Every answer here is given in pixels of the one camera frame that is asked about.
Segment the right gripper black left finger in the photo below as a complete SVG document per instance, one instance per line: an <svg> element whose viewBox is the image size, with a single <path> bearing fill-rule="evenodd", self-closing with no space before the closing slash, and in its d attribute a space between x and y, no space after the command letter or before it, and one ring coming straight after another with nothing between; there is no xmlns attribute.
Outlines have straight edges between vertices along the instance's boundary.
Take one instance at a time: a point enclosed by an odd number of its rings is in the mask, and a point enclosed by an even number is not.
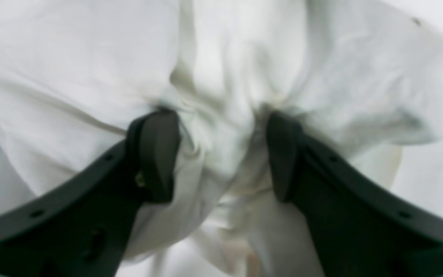
<svg viewBox="0 0 443 277"><path fill-rule="evenodd" d="M65 184L0 215L0 275L115 276L141 206L172 201L179 144L177 113L150 113Z"/></svg>

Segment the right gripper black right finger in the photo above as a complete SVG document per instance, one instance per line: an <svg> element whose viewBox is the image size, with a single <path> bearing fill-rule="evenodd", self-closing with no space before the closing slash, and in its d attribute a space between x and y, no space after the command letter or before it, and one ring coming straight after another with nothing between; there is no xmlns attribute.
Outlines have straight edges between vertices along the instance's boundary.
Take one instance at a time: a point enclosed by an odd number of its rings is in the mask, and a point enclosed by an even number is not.
<svg viewBox="0 0 443 277"><path fill-rule="evenodd" d="M301 212L327 277L443 277L443 219L393 195L272 112L273 191Z"/></svg>

